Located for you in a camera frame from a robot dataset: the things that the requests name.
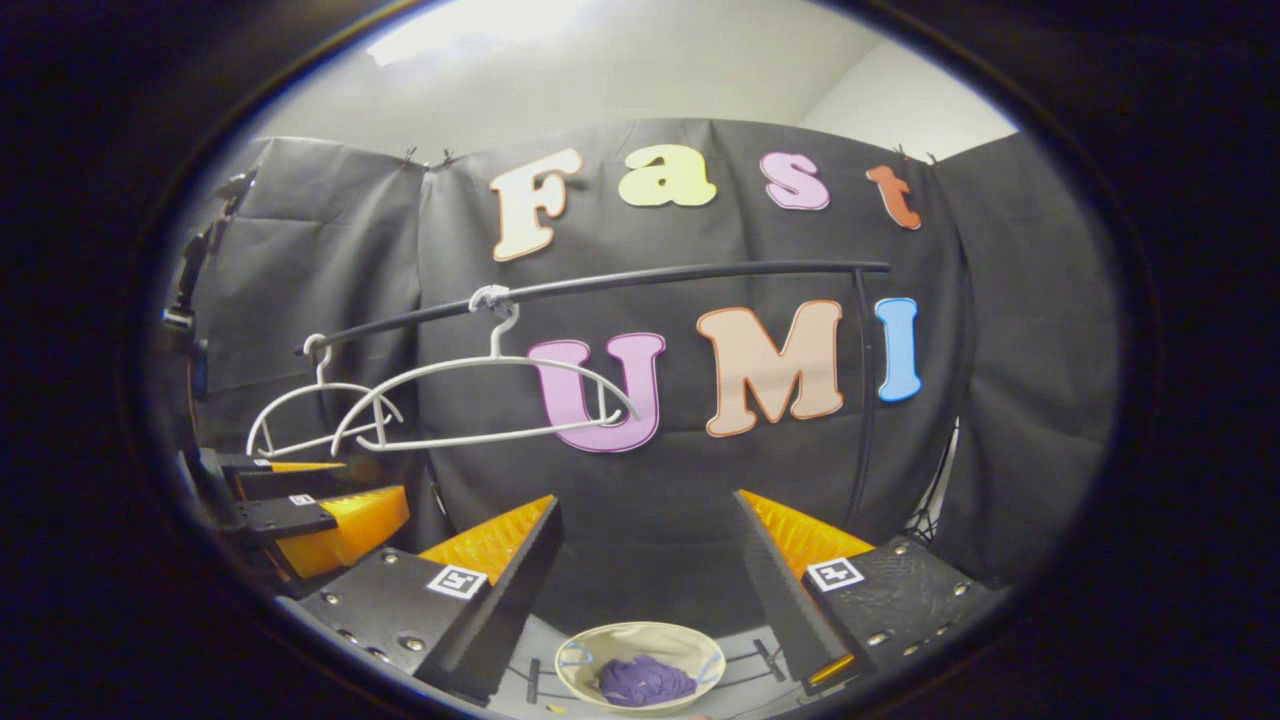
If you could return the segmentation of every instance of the black metal plate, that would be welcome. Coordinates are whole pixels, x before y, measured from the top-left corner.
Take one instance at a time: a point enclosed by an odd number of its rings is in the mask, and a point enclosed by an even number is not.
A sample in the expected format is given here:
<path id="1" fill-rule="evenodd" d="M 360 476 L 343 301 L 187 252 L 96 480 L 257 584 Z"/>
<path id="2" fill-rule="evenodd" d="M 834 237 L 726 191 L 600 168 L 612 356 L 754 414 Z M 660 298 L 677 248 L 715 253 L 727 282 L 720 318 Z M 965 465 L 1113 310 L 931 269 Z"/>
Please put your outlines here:
<path id="1" fill-rule="evenodd" d="M 417 676 L 438 687 L 488 698 L 511 662 L 525 621 L 564 539 L 559 500 L 552 500 L 516 550 L 493 591 L 458 632 L 431 652 Z"/>
<path id="2" fill-rule="evenodd" d="M 989 597 L 989 591 L 902 537 L 847 560 L 861 580 L 823 592 L 806 573 L 804 587 L 845 638 L 884 667 L 929 650 Z"/>
<path id="3" fill-rule="evenodd" d="M 270 469 L 257 468 L 233 473 L 228 480 L 236 484 L 236 493 L 243 493 L 246 500 L 265 500 L 300 493 L 329 498 L 378 489 L 370 483 L 356 479 L 348 468 L 320 468 L 287 473 L 274 473 Z"/>
<path id="4" fill-rule="evenodd" d="M 876 666 L 858 651 L 856 643 L 847 643 L 833 626 L 835 623 L 823 616 L 805 597 L 804 589 L 791 574 L 768 529 L 755 515 L 755 510 L 740 493 L 733 493 L 733 498 L 739 507 L 737 537 L 742 562 L 764 607 L 769 626 L 782 646 L 791 679 L 803 683 L 805 692 L 813 694 L 850 678 L 874 671 Z M 842 670 L 826 678 L 817 687 L 808 682 L 809 676 L 847 655 L 852 655 L 854 661 Z"/>
<path id="5" fill-rule="evenodd" d="M 445 568 L 407 552 L 378 550 L 301 605 L 357 647 L 413 674 L 490 591 L 484 579 L 470 600 L 429 589 Z"/>
<path id="6" fill-rule="evenodd" d="M 236 507 L 244 518 L 246 530 L 265 538 L 305 536 L 338 527 L 333 515 L 308 495 L 237 502 Z"/>

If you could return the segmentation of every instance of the white hanger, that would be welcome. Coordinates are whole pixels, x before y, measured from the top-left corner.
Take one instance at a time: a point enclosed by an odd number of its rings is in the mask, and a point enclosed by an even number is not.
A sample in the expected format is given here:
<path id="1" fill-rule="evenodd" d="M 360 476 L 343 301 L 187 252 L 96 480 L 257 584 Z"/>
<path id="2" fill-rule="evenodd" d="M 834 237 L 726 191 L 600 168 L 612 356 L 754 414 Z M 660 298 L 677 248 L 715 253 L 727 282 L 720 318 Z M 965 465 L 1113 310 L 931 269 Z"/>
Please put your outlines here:
<path id="1" fill-rule="evenodd" d="M 334 457 L 338 456 L 338 446 L 342 443 L 342 438 L 352 432 L 344 432 L 347 425 L 352 423 L 356 415 L 374 402 L 375 398 L 380 398 L 384 392 L 392 389 L 393 387 L 413 380 L 425 375 L 431 375 L 444 370 L 453 370 L 457 368 L 472 368 L 477 365 L 543 365 L 548 368 L 563 368 L 585 378 L 595 380 L 596 398 L 599 404 L 599 418 L 594 420 L 588 420 L 584 423 L 567 423 L 563 425 L 550 425 L 545 428 L 531 428 L 527 430 L 511 430 L 506 433 L 492 433 L 484 436 L 465 436 L 458 438 L 439 438 L 439 439 L 424 439 L 415 442 L 393 442 L 388 443 L 385 433 L 380 424 L 375 423 L 375 429 L 378 430 L 378 442 L 372 443 L 362 437 L 357 437 L 356 442 L 367 450 L 374 450 L 378 452 L 389 452 L 396 450 L 429 450 L 433 447 L 449 447 L 457 445 L 476 445 L 481 442 L 497 442 L 503 439 L 516 439 L 525 437 L 545 436 L 552 433 L 562 433 L 564 430 L 575 430 L 579 428 L 594 428 L 600 425 L 613 425 L 618 423 L 618 418 L 622 415 L 621 410 L 614 410 L 613 414 L 605 416 L 604 407 L 604 391 L 609 391 L 617 397 L 622 405 L 627 409 L 627 413 L 634 418 L 640 416 L 640 411 L 636 406 L 631 404 L 631 400 L 623 393 L 618 387 L 611 383 L 607 378 L 598 373 L 593 373 L 585 368 L 577 365 L 571 365 L 568 363 L 561 363 L 557 360 L 541 360 L 535 357 L 524 357 L 520 355 L 503 355 L 502 354 L 502 336 L 509 331 L 517 322 L 520 322 L 520 305 L 507 301 L 503 296 L 507 288 L 502 286 L 486 286 L 481 287 L 471 296 L 468 302 L 468 309 L 475 313 L 480 309 L 490 309 L 507 314 L 507 319 L 502 322 L 498 327 L 493 329 L 489 334 L 489 355 L 484 357 L 463 357 L 460 360 L 447 360 L 444 363 L 436 363 L 434 365 L 426 365 L 422 368 L 416 368 L 407 373 L 396 375 L 394 378 L 381 383 L 374 389 L 369 391 L 365 397 L 360 400 L 352 409 L 347 413 L 347 416 L 342 419 L 338 424 L 338 432 L 333 436 L 333 443 L 329 446 L 329 454 Z"/>
<path id="2" fill-rule="evenodd" d="M 317 340 L 324 340 L 324 336 L 316 333 L 316 334 L 312 334 L 312 336 L 307 337 L 306 342 L 302 343 L 302 352 L 306 354 L 306 355 L 310 355 L 311 354 L 311 345 L 314 342 L 316 342 Z M 276 450 L 275 446 L 271 443 L 271 430 L 269 430 L 268 427 L 266 427 L 266 416 L 271 414 L 271 410 L 275 410 L 280 405 L 285 404 L 289 400 L 293 400 L 294 397 L 298 397 L 300 395 L 307 395 L 307 393 L 312 393 L 312 392 L 320 392 L 320 391 L 324 391 L 324 389 L 351 389 L 351 391 L 364 392 L 364 393 L 369 392 L 367 387 L 365 387 L 365 386 L 357 386 L 357 384 L 353 384 L 353 383 L 326 383 L 324 380 L 324 369 L 326 366 L 329 366 L 329 363 L 332 360 L 333 360 L 333 346 L 328 346 L 328 347 L 324 348 L 324 359 L 321 359 L 320 363 L 316 365 L 316 384 L 307 386 L 307 387 L 300 387 L 297 389 L 292 389 L 292 391 L 282 395 L 280 397 L 276 397 L 275 400 L 273 400 L 270 405 L 268 405 L 266 407 L 262 409 L 261 413 L 259 413 L 257 419 L 253 420 L 253 427 L 248 432 L 248 439 L 244 442 L 244 455 L 250 455 L 250 456 L 253 455 L 253 452 L 255 452 L 253 451 L 253 446 L 256 445 L 255 441 L 257 439 L 257 430 L 259 430 L 259 428 L 262 429 L 262 438 L 266 439 L 266 450 L 259 450 L 257 454 L 261 457 L 278 457 L 280 455 L 287 455 L 289 452 L 297 452 L 300 450 L 306 450 L 308 447 L 316 447 L 316 446 L 325 445 L 328 442 L 334 442 L 334 441 L 339 439 L 339 437 L 347 437 L 347 436 L 353 436 L 353 434 L 362 433 L 365 430 L 371 430 L 375 427 L 378 428 L 379 437 L 381 437 L 384 434 L 383 433 L 383 425 L 385 424 L 385 418 L 383 416 L 383 405 L 385 405 L 387 409 L 392 411 L 392 415 L 396 416 L 396 421 L 398 421 L 398 423 L 403 423 L 404 421 L 404 416 L 401 415 L 399 409 L 396 407 L 396 405 L 390 400 L 387 400 L 385 397 L 380 397 L 379 400 L 381 400 L 381 402 L 374 405 L 374 421 L 371 424 L 364 425 L 364 427 L 360 427 L 360 428 L 355 428 L 355 429 L 351 429 L 351 430 L 346 430 L 346 432 L 343 432 L 342 429 L 339 429 L 337 433 L 334 433 L 332 436 L 325 436 L 325 437 L 311 439 L 311 441 L 307 441 L 307 442 L 300 442 L 297 445 L 291 445 L 288 447 L 282 447 L 282 448 Z"/>

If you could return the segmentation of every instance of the yellow foam pad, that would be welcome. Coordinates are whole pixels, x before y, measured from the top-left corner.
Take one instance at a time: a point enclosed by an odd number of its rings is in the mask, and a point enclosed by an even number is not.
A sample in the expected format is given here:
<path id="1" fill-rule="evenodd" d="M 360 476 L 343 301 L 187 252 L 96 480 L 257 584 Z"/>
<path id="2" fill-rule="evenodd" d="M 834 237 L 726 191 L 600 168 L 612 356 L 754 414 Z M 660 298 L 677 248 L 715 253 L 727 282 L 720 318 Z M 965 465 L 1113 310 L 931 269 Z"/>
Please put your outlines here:
<path id="1" fill-rule="evenodd" d="M 408 520 L 403 486 L 319 500 L 316 503 L 333 515 L 337 528 L 275 541 L 300 578 L 355 565 Z"/>
<path id="2" fill-rule="evenodd" d="M 854 656 L 852 655 L 846 655 L 846 656 L 841 657 L 840 660 L 832 662 L 831 665 L 823 667 L 822 670 L 818 670 L 813 675 L 809 675 L 809 684 L 810 685 L 817 685 L 817 684 L 822 683 L 827 678 L 829 678 L 829 676 L 835 675 L 836 673 L 840 673 L 841 670 L 844 670 L 852 661 L 854 661 Z"/>
<path id="3" fill-rule="evenodd" d="M 301 473 L 303 470 L 332 470 L 346 468 L 342 462 L 271 462 L 273 473 Z"/>
<path id="4" fill-rule="evenodd" d="M 552 496 L 548 495 L 521 505 L 492 520 L 485 520 L 470 530 L 458 533 L 431 550 L 419 553 L 419 557 L 442 565 L 456 565 L 485 573 L 489 575 L 489 583 L 494 584 L 550 503 Z"/>
<path id="5" fill-rule="evenodd" d="M 874 550 L 874 546 L 799 510 L 745 489 L 737 492 L 769 530 L 773 544 L 782 552 L 787 569 L 797 580 L 804 577 L 809 565 Z"/>

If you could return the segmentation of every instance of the purple towel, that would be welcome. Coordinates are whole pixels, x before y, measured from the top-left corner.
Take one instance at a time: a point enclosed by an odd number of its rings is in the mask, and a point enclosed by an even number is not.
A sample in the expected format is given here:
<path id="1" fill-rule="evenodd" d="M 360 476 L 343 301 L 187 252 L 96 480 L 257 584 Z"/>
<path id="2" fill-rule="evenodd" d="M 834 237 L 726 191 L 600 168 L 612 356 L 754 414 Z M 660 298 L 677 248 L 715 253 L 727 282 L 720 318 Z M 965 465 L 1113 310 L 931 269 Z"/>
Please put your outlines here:
<path id="1" fill-rule="evenodd" d="M 635 662 L 611 660 L 600 670 L 600 694 L 612 705 L 644 707 L 694 694 L 698 683 L 684 670 L 648 655 Z"/>

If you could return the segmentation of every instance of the white bowl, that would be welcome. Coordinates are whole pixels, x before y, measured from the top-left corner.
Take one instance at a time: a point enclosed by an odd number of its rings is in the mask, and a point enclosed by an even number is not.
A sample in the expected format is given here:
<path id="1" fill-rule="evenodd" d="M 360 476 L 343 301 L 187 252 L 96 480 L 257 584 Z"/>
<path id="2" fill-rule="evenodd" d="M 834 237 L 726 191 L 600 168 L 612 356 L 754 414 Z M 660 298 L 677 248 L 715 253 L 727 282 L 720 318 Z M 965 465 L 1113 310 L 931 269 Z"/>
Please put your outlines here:
<path id="1" fill-rule="evenodd" d="M 611 660 L 632 662 L 640 655 L 684 670 L 694 678 L 698 688 L 686 697 L 644 707 L 613 705 L 600 694 L 596 676 Z M 644 621 L 584 630 L 564 641 L 556 651 L 553 662 L 556 674 L 579 700 L 632 717 L 667 715 L 689 707 L 716 687 L 726 666 L 724 652 L 705 634 L 681 625 Z"/>

